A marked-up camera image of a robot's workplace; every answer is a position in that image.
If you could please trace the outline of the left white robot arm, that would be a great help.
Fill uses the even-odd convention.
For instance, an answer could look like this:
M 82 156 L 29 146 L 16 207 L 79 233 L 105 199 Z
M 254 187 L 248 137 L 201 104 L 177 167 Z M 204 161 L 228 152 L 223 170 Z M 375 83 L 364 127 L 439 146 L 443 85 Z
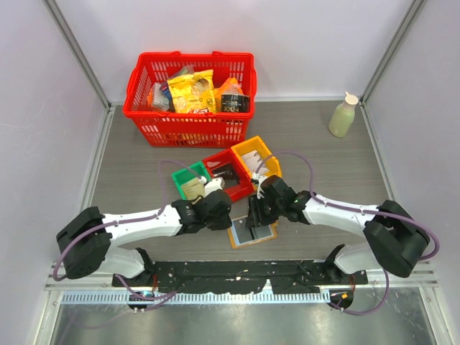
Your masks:
M 153 278 L 152 260 L 141 249 L 123 246 L 153 237 L 195 234 L 201 229 L 226 230 L 232 200 L 215 190 L 196 203 L 176 200 L 160 209 L 128 214 L 102 214 L 92 206 L 81 211 L 56 236 L 65 277 L 77 280 L 96 271 L 121 275 L 138 286 Z

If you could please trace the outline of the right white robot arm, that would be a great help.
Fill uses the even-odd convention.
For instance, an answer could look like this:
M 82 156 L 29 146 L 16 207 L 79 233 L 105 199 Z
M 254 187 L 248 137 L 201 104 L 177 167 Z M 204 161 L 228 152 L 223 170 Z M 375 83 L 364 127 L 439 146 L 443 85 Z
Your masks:
M 293 223 L 330 226 L 360 236 L 358 245 L 338 245 L 325 261 L 328 281 L 339 284 L 360 270 L 382 268 L 406 278 L 431 242 L 404 208 L 393 201 L 360 206 L 331 200 L 311 191 L 296 193 L 277 175 L 252 175 L 256 204 L 264 220 L 284 217 Z

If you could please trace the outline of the black credit card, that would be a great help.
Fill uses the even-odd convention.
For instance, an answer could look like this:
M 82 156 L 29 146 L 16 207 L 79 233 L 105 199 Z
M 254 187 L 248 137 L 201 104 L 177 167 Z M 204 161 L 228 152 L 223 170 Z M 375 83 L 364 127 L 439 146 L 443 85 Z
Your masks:
M 244 219 L 239 219 L 234 224 L 235 237 L 240 244 L 246 244 L 255 240 L 254 233 L 247 227 Z

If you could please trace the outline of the yellow leather card holder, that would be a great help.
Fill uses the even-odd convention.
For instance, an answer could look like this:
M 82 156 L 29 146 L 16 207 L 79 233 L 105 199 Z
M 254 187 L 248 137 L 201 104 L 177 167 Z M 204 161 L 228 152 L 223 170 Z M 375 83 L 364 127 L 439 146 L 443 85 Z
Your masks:
M 263 241 L 260 241 L 260 240 L 254 240 L 254 241 L 251 241 L 251 242 L 248 242 L 246 244 L 240 244 L 237 240 L 236 240 L 236 237 L 235 237 L 235 228 L 234 228 L 234 224 L 237 220 L 239 219 L 244 219 L 245 221 L 247 220 L 247 217 L 240 217 L 240 218 L 236 218 L 232 221 L 232 225 L 231 227 L 227 230 L 228 232 L 228 235 L 229 235 L 229 241 L 231 243 L 231 247 L 233 249 L 238 249 L 238 248 L 242 248 L 242 247 L 247 247 L 249 245 L 253 245 L 253 244 L 258 244 L 260 242 L 265 242 L 265 241 L 268 241 L 268 240 L 271 240 L 271 239 L 267 239 L 267 240 L 263 240 Z M 275 222 L 274 224 L 272 224 L 274 227 L 275 227 L 275 230 L 277 228 L 277 225 L 278 225 L 278 222 Z

